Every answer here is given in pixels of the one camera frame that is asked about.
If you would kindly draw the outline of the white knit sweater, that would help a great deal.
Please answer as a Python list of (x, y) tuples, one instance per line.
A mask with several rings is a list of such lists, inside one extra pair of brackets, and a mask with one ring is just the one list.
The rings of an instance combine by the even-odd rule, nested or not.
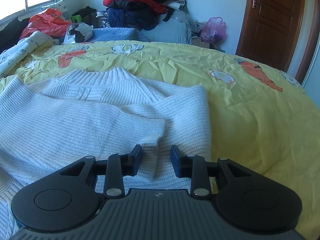
[(142, 163), (124, 186), (186, 189), (175, 176), (170, 148), (210, 160), (207, 93), (137, 77), (123, 68), (75, 69), (61, 77), (25, 84), (10, 79), (1, 91), (1, 239), (17, 232), (14, 195), (76, 160), (130, 153), (140, 145)]

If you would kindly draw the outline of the black and white crumpled clothes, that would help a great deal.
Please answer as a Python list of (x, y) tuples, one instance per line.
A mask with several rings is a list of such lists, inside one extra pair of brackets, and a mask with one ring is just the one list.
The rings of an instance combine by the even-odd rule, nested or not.
[(72, 23), (66, 31), (63, 44), (86, 42), (93, 36), (93, 26), (86, 23)]

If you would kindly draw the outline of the pile of dark clothes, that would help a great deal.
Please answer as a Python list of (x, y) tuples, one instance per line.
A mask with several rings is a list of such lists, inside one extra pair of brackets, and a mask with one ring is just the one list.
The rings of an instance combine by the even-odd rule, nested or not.
[(103, 0), (107, 8), (107, 22), (112, 28), (152, 30), (164, 15), (167, 22), (174, 11), (181, 10), (186, 0)]

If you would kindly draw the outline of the yellow cartoon bed sheet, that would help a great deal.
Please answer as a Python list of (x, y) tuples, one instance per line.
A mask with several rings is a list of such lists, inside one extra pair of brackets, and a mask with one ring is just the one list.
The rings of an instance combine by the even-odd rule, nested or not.
[(212, 158), (227, 154), (293, 189), (303, 202), (297, 230), (319, 237), (319, 109), (287, 74), (236, 56), (175, 43), (91, 42), (54, 46), (44, 43), (17, 65), (25, 82), (56, 77), (74, 68), (105, 71), (123, 67), (147, 79), (179, 86), (203, 85), (208, 93)]

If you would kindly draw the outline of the white printed quilt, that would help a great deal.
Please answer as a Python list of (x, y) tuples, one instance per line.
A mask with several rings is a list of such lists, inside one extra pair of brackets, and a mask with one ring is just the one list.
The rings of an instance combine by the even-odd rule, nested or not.
[(29, 37), (21, 39), (18, 44), (1, 53), (1, 78), (7, 77), (19, 62), (46, 42), (52, 45), (53, 39), (41, 31), (35, 31)]

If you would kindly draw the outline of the light blue knit garment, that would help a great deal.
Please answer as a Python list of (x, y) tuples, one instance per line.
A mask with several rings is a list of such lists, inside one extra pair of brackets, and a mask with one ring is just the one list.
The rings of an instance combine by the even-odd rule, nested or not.
[(143, 33), (133, 28), (97, 28), (93, 29), (93, 35), (88, 42), (97, 41), (141, 41), (150, 42), (150, 39)]

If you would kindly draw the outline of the pink plastic bag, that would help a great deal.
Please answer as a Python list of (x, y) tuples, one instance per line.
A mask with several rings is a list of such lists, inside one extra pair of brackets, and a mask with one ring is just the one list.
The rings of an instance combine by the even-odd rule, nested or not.
[(200, 38), (202, 42), (218, 44), (227, 36), (226, 23), (221, 17), (212, 17), (202, 27)]

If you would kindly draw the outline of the red plastic bag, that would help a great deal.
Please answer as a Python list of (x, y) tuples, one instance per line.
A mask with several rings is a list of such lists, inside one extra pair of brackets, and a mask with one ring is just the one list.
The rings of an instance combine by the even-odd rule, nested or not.
[(63, 20), (61, 16), (61, 12), (53, 8), (48, 8), (32, 16), (22, 31), (20, 39), (29, 37), (35, 31), (40, 31), (51, 37), (64, 36), (71, 22)]

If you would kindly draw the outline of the black garment by window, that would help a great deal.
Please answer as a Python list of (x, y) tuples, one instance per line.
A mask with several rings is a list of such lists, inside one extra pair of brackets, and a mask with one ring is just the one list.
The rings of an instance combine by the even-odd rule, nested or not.
[(72, 16), (80, 16), (81, 22), (92, 25), (94, 29), (100, 27), (99, 19), (97, 18), (97, 10), (89, 6), (76, 11)]

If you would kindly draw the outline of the brown wooden door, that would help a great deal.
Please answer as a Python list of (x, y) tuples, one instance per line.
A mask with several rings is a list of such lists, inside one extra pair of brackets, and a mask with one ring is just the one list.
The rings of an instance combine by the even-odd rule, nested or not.
[(236, 54), (294, 77), (307, 51), (317, 0), (246, 1)]

